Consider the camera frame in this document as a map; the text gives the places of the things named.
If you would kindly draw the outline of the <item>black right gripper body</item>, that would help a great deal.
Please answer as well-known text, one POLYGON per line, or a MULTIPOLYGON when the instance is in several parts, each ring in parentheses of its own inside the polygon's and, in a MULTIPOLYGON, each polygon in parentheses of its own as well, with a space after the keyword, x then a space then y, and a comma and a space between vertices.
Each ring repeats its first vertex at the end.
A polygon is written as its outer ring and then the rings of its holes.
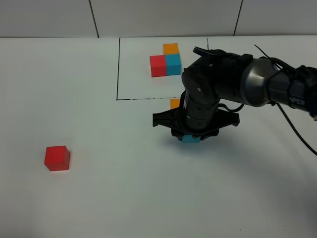
POLYGON ((219 130, 226 126, 237 126, 240 118, 237 113, 229 113, 223 110, 211 113, 191 114, 185 109, 172 109, 153 114, 153 126, 165 126, 171 129, 172 136, 179 141, 185 134, 200 136, 201 141, 217 136, 219 130))

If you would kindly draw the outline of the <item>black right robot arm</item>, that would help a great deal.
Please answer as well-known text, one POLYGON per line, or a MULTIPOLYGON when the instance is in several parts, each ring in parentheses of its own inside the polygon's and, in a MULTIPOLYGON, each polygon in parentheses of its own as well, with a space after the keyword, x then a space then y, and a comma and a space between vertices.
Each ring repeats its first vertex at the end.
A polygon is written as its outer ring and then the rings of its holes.
POLYGON ((179 107, 153 114, 153 126, 171 129, 178 140, 190 135, 200 140, 240 122, 238 110, 220 100, 261 107, 284 104, 317 116, 317 70, 294 68, 277 58, 254 58, 222 50, 194 48, 199 59, 185 68, 179 107))

